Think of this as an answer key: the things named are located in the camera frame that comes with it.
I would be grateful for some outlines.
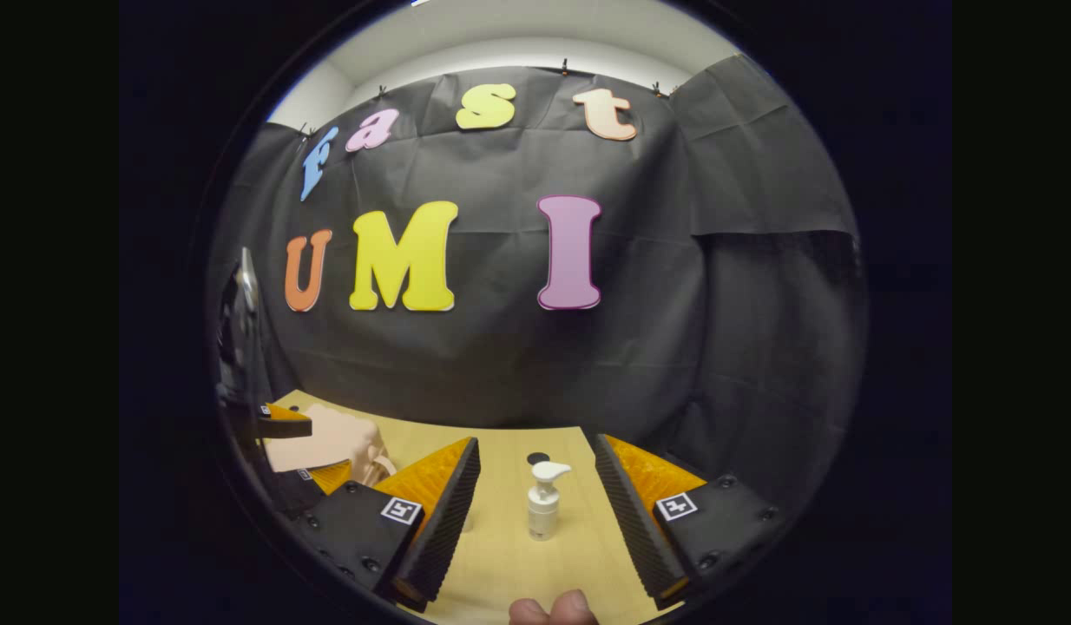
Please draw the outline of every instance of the table surface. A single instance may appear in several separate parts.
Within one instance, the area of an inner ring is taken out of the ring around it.
[[[428,603],[422,618],[444,625],[502,625],[513,600],[531,597],[550,610],[555,598],[571,589],[586,593],[600,623],[642,623],[680,606],[657,610],[644,592],[580,428],[483,429],[405,422],[338,407],[301,391],[275,403],[298,407],[305,415],[318,403],[373,421],[397,471],[465,436],[478,437],[481,476],[469,505],[469,530],[461,535],[439,598]],[[528,537],[532,452],[573,470],[556,481],[561,493],[559,527],[546,542]]]

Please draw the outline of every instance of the finger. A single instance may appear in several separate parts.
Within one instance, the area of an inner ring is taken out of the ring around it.
[[[548,625],[552,618],[536,599],[517,599],[509,606],[509,625]]]
[[[586,594],[568,591],[559,595],[552,606],[552,625],[598,625],[598,618],[590,612]]]

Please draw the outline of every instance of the beige object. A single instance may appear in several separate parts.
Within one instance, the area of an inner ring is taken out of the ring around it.
[[[654,619],[657,610],[644,592],[628,547],[616,524],[593,451],[576,427],[483,429],[448,427],[392,420],[337,407],[295,391],[278,407],[318,403],[347,416],[377,424],[392,444],[389,458],[408,467],[467,436],[478,437],[481,476],[469,505],[469,530],[459,535],[455,558],[436,601],[422,618],[443,625],[503,625],[509,605],[531,597],[544,609],[571,589],[586,593],[602,624],[630,625]],[[305,412],[313,415],[313,408]],[[550,540],[528,537],[528,489],[532,470],[528,455],[543,452],[574,470],[556,481],[562,494],[558,530]]]
[[[366,486],[374,486],[396,472],[381,430],[369,418],[317,402],[301,414],[313,421],[313,435],[301,439],[266,439],[266,454],[274,471],[328,467],[349,458],[350,478]]]

